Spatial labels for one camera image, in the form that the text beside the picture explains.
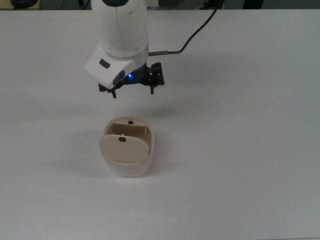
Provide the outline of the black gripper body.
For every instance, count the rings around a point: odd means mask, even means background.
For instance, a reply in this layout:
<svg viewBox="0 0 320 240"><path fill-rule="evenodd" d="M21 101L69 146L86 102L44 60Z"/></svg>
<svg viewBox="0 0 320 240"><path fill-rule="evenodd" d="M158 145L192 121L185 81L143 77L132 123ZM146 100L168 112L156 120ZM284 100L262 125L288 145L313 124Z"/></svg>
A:
<svg viewBox="0 0 320 240"><path fill-rule="evenodd" d="M117 84L117 88L121 88L124 85L141 84L143 86L150 86L150 72L147 64L145 63L140 68L128 73Z"/></svg>

